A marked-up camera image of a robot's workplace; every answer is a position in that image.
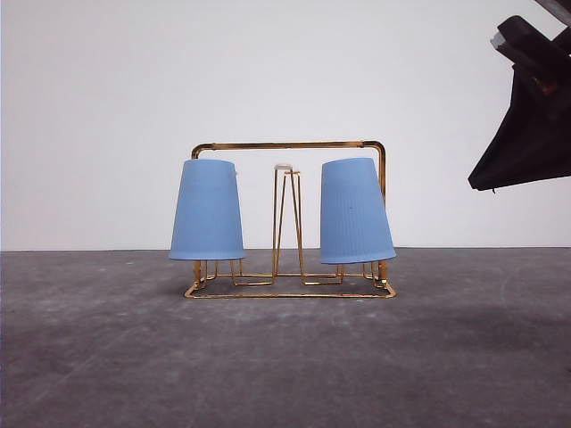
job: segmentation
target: wire frame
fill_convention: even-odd
[[[271,150],[271,149],[342,149],[342,148],[373,148],[378,155],[378,180],[381,192],[385,198],[385,148],[378,141],[329,141],[329,142],[290,142],[290,143],[211,143],[200,144],[192,150],[192,159],[198,159],[204,151],[227,150]],[[294,206],[295,233],[299,260],[298,272],[281,272],[279,261],[281,256],[282,225],[287,187],[290,187]],[[194,281],[186,290],[185,297],[195,299],[236,299],[236,298],[279,298],[279,297],[328,297],[328,298],[381,298],[388,299],[396,296],[396,291],[388,280],[386,260],[363,263],[359,273],[345,272],[344,265],[336,265],[335,272],[311,273],[305,269],[302,246],[302,185],[300,171],[294,170],[289,164],[279,164],[274,168],[274,196],[272,222],[272,258],[269,272],[244,272],[244,263],[240,259],[229,260],[229,272],[219,272],[219,262],[214,262],[214,273],[208,274],[208,260],[195,261],[193,265]],[[297,276],[304,285],[339,285],[347,276],[361,277],[370,281],[374,292],[261,292],[261,293],[232,293],[214,294],[207,292],[195,293],[206,289],[208,283],[219,277],[229,277],[235,286],[273,285],[280,276]]]

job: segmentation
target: gray concrete floor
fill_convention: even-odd
[[[186,300],[166,251],[5,253],[4,426],[571,426],[571,250],[398,254],[392,300]]]

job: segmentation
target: white backdrop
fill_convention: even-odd
[[[4,250],[168,248],[193,146],[344,139],[385,144],[398,246],[571,245],[570,178],[467,181],[509,106],[496,26],[563,29],[532,0],[2,3]],[[260,248],[273,163],[302,170],[316,247],[320,163],[353,154],[208,155],[236,162]]]

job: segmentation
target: upside-down cup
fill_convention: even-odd
[[[375,164],[334,160],[321,170],[321,263],[361,263],[396,256]]]
[[[171,259],[242,259],[242,222],[232,162],[185,162],[170,246]]]

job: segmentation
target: black object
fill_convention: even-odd
[[[511,104],[468,181],[487,190],[571,176],[571,29],[550,41],[519,16],[498,29],[515,63]]]

